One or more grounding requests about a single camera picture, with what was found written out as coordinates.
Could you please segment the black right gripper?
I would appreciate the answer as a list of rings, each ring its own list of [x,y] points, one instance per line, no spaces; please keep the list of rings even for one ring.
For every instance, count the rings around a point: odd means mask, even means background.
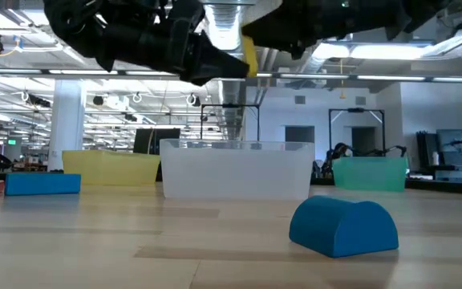
[[[291,0],[282,7],[286,10],[273,10],[245,24],[241,32],[255,46],[289,51],[293,59],[321,39],[361,31],[383,28],[392,40],[410,22],[402,0]]]

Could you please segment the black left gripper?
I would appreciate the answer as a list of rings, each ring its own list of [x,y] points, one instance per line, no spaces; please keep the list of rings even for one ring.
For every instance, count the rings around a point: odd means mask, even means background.
[[[205,9],[201,2],[172,2],[165,20],[167,42],[162,70],[197,86],[215,78],[245,78],[249,64],[215,47],[204,31],[196,33],[204,18]]]

